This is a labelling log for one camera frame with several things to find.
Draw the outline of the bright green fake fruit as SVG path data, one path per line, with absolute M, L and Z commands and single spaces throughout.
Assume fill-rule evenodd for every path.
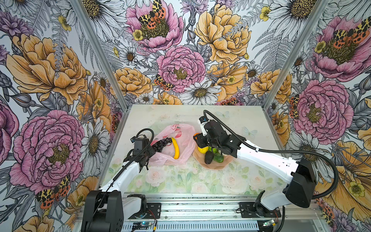
M 209 151 L 211 151 L 213 153 L 217 153 L 218 152 L 218 149 L 217 148 L 209 147 Z

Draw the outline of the yellow fake lemon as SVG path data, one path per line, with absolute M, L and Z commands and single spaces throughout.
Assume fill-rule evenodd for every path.
M 204 148 L 200 148 L 200 147 L 198 147 L 198 151 L 199 151 L 201 154 L 206 154 L 206 153 L 209 151 L 209 147 L 204 147 Z

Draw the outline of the dark fake avocado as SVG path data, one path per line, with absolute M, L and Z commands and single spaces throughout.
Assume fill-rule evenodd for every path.
M 214 153 L 211 152 L 211 151 L 207 151 L 207 152 L 205 153 L 205 157 L 204 157 L 204 162 L 205 162 L 205 164 L 206 164 L 206 165 L 211 164 L 212 161 L 213 161 L 213 159 L 214 159 Z

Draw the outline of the green fake lime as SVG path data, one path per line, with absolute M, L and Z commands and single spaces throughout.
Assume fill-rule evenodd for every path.
M 213 160 L 217 163 L 222 163 L 224 161 L 224 156 L 217 153 L 217 154 L 214 154 L 214 158 Z

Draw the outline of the pink flower-shaped bowl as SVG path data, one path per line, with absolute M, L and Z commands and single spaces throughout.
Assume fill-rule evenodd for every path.
M 194 149 L 194 152 L 193 152 L 193 157 L 196 159 L 196 161 L 204 168 L 206 169 L 211 169 L 211 170 L 222 170 L 224 168 L 226 168 L 228 166 L 228 164 L 230 164 L 232 161 L 235 160 L 235 158 L 233 156 L 230 156 L 230 155 L 225 155 L 225 154 L 222 154 L 219 150 L 218 152 L 219 154 L 223 155 L 224 156 L 224 161 L 222 163 L 217 163 L 215 162 L 214 160 L 212 161 L 211 164 L 209 165 L 206 165 L 205 162 L 204 162 L 204 157 L 205 157 L 205 154 L 201 154 L 199 151 L 198 151 L 198 146 L 195 147 Z

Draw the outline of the pink plastic bag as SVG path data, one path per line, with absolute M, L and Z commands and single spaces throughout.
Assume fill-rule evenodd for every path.
M 151 147 L 155 154 L 149 159 L 150 165 L 183 165 L 195 149 L 195 129 L 189 124 L 167 126 L 155 136 Z

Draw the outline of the yellow fake fruit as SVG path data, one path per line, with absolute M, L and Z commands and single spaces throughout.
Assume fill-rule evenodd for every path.
M 173 137 L 172 137 L 172 143 L 174 145 L 174 152 L 175 152 L 174 159 L 177 160 L 180 157 L 180 149 L 179 149 L 179 146 L 178 146 L 178 143 L 177 143 L 176 139 L 173 138 Z

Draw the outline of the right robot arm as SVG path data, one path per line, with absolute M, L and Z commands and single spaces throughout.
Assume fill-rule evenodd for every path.
M 271 193 L 262 191 L 251 206 L 252 212 L 262 217 L 281 206 L 310 206 L 316 178 L 309 161 L 295 161 L 279 156 L 276 152 L 264 152 L 244 137 L 228 134 L 221 123 L 205 116 L 199 118 L 198 124 L 202 132 L 193 138 L 200 148 L 217 148 L 223 155 L 251 162 L 275 174 L 286 184 L 283 190 Z

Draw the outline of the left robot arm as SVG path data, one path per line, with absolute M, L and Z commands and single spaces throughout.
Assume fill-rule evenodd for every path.
M 147 212 L 143 194 L 130 194 L 123 199 L 131 181 L 147 166 L 155 154 L 148 138 L 132 138 L 132 154 L 124 159 L 122 169 L 99 190 L 91 191 L 83 211 L 82 232 L 120 232 L 125 221 L 134 215 Z

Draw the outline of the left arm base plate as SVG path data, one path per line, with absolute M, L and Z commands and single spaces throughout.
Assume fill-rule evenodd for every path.
M 160 219 L 161 203 L 147 203 L 147 211 L 144 213 L 136 213 L 130 219 Z

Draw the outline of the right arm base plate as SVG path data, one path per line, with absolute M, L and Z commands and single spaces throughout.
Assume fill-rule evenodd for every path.
M 236 213 L 242 218 L 280 218 L 281 212 L 279 208 L 268 210 L 263 206 L 255 206 L 253 202 L 240 202 Z

